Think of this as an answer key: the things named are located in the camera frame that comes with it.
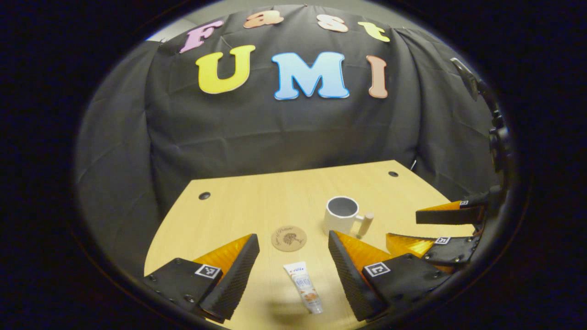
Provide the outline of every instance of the wooden table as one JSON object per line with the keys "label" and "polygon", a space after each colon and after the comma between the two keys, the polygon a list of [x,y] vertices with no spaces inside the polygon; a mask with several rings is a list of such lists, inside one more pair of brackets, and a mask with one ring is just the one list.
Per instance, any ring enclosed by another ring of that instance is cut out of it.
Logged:
{"label": "wooden table", "polygon": [[[389,171],[399,176],[393,177]],[[208,199],[198,196],[209,191]],[[394,160],[324,169],[253,176],[193,180],[185,188],[153,238],[145,260],[145,275],[171,259],[188,260],[250,233],[261,252],[232,320],[232,329],[353,329],[358,322],[346,300],[322,232],[326,202],[349,196],[359,214],[374,212],[362,238],[383,251],[385,234],[419,237],[468,236],[471,225],[416,224],[415,211],[449,201],[432,186]],[[282,252],[271,244],[280,226],[302,228],[308,240],[298,251]],[[324,313],[308,314],[284,264],[306,261]]]}

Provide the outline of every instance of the yellow letter u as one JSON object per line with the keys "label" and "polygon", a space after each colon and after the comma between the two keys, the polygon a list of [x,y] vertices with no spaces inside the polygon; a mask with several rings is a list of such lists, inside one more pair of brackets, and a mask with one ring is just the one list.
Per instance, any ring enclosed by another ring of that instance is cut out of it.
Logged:
{"label": "yellow letter u", "polygon": [[222,52],[200,57],[195,62],[200,67],[198,72],[200,89],[208,94],[219,94],[239,88],[249,78],[250,55],[253,50],[255,50],[253,45],[239,46],[230,50],[235,61],[234,75],[226,79],[218,78],[218,60],[222,57]]}

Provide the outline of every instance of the letter m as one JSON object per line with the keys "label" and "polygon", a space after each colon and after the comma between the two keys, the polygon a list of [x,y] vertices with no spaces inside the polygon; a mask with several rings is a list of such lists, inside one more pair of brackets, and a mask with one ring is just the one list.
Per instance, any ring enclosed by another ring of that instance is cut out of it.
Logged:
{"label": "letter m", "polygon": [[278,100],[291,100],[298,97],[299,92],[294,88],[294,79],[307,97],[312,96],[320,79],[322,87],[318,95],[331,98],[345,98],[350,92],[345,88],[342,79],[341,53],[322,52],[314,61],[312,67],[296,53],[281,53],[274,55],[271,60],[279,67],[279,90],[275,92]]}

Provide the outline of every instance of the white mug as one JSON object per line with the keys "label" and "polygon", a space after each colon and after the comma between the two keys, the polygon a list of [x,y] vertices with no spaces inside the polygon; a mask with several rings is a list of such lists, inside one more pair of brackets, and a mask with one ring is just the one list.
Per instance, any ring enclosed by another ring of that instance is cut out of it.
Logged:
{"label": "white mug", "polygon": [[326,202],[322,229],[326,235],[330,230],[348,235],[355,221],[360,221],[361,227],[357,235],[361,237],[367,233],[375,215],[373,213],[366,213],[365,216],[358,214],[359,203],[354,199],[346,196],[332,197]]}

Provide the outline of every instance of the white tube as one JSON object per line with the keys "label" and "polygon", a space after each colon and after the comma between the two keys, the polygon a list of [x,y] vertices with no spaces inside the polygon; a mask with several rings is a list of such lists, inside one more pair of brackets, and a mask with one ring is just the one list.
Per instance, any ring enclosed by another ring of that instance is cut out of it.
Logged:
{"label": "white tube", "polygon": [[314,286],[310,281],[306,262],[301,261],[294,264],[284,265],[284,268],[298,289],[303,304],[306,305],[312,314],[322,313],[322,301],[320,301],[318,292],[316,292],[316,289],[314,289]]}

